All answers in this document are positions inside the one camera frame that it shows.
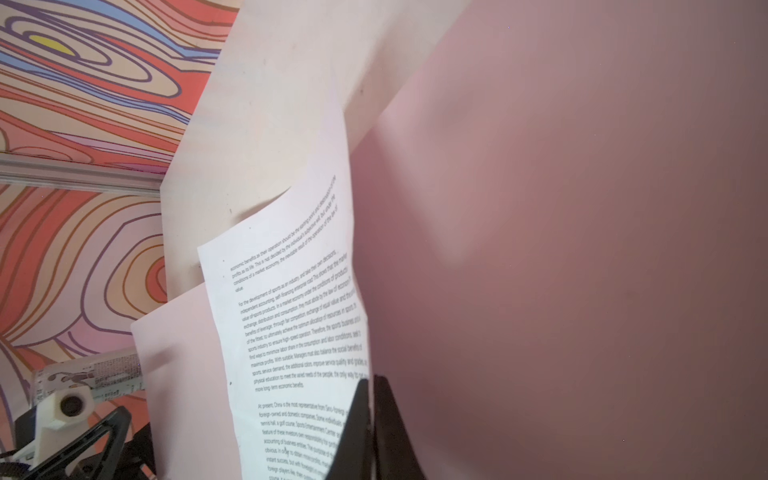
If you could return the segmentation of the pink paper folder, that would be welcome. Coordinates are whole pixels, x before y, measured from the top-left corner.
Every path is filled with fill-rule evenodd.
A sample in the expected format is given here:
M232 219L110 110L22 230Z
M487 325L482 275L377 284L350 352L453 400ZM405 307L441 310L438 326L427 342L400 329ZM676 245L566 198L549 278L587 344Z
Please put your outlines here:
M163 479L237 479L198 248L345 106L374 371L430 479L767 475L763 1L245 1L136 326Z

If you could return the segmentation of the silver drink can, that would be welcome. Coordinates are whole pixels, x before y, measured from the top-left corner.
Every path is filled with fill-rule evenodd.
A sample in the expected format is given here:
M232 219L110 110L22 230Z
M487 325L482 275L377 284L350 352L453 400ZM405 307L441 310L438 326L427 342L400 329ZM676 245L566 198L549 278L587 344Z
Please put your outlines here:
M87 386L96 403L111 401L145 389L135 349L69 360L46 366L33 375L31 405L52 393Z

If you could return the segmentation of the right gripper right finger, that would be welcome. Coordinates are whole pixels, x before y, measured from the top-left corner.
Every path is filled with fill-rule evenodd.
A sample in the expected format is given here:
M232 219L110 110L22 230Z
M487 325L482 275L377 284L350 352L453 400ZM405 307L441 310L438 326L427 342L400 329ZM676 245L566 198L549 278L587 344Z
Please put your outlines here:
M378 480L425 480L388 379L374 376L374 454Z

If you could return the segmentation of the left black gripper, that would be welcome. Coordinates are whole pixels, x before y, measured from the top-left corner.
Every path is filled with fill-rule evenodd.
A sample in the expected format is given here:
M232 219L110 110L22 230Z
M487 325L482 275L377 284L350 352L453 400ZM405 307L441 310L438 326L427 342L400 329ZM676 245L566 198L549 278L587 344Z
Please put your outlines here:
M157 479L150 423L125 443L131 421L130 412L125 407L117 407L51 457L31 467L23 479ZM106 443L101 454L80 461L68 474L66 469L102 438L106 438Z

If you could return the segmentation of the printed paper sheet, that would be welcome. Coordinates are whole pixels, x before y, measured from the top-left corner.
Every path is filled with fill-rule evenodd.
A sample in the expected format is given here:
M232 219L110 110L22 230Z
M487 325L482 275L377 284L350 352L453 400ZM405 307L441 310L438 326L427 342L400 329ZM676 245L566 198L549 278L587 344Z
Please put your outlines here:
M331 467L370 373L353 233L346 127L331 106L301 178L198 250L246 479Z

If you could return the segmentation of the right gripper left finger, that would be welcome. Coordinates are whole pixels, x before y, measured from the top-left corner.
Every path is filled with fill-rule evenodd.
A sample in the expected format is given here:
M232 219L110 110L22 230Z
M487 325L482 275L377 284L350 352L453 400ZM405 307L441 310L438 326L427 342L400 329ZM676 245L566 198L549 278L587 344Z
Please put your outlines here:
M371 480L373 429L369 380L358 382L326 480Z

